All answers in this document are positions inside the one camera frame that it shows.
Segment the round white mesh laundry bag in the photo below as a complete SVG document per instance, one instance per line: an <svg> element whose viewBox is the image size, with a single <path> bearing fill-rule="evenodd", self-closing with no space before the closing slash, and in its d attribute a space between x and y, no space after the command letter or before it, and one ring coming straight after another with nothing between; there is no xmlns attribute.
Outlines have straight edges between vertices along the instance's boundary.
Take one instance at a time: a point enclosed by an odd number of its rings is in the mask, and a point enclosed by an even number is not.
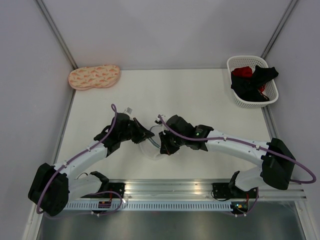
<svg viewBox="0 0 320 240"><path fill-rule="evenodd" d="M161 125L152 126L149 131L151 131L154 136L147 138L145 141L139 144L139 148L143 155L150 160L157 161L165 157L169 157L167 154L160 154L161 149L161 139L159 133L165 130Z"/></svg>

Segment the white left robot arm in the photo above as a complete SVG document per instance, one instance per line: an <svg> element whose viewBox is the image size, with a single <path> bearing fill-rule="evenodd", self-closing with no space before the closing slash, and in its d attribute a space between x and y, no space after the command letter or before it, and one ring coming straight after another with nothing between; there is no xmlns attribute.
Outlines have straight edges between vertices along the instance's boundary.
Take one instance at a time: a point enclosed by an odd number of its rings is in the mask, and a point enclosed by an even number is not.
<svg viewBox="0 0 320 240"><path fill-rule="evenodd" d="M109 193L108 178L99 172L86 177L79 175L93 164L107 158L120 148L122 142L140 144L154 137L136 118L117 113L93 141L74 157L55 165L43 163L36 171L28 198L36 204L37 214L58 215L69 201L86 195L104 198Z"/></svg>

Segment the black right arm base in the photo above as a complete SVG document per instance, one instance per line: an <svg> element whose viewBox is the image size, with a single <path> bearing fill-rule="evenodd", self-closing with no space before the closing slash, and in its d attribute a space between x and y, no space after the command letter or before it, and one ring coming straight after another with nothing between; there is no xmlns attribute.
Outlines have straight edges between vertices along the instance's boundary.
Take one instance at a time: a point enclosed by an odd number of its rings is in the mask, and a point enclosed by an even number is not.
<svg viewBox="0 0 320 240"><path fill-rule="evenodd" d="M231 193L231 190L228 187L228 183L216 182L212 183L211 196L220 202L225 202L230 199L233 199L234 196Z"/></svg>

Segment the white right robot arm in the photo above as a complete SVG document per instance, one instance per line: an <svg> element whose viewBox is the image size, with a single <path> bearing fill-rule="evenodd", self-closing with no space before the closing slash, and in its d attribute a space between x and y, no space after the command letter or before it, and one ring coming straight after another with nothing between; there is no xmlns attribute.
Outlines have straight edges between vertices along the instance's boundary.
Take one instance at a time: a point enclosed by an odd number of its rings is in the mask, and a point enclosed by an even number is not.
<svg viewBox="0 0 320 240"><path fill-rule="evenodd" d="M167 120L158 136L162 155L170 156L186 146L196 151L220 152L254 164L249 170L236 171L227 183L229 194L235 198L261 186L283 191L289 187L294 156L278 138L270 142L246 140L211 126L192 126L178 115Z"/></svg>

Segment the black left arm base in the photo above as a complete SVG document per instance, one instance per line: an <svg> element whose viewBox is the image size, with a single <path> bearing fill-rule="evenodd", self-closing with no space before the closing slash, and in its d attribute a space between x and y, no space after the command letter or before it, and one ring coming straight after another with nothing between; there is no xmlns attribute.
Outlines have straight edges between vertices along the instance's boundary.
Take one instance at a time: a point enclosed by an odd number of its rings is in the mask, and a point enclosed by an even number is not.
<svg viewBox="0 0 320 240"><path fill-rule="evenodd" d="M82 196L82 198L94 198L94 199L119 199L119 194L122 198L125 193L125 183L124 182L109 182L107 185L103 186L98 190L99 194L87 194Z"/></svg>

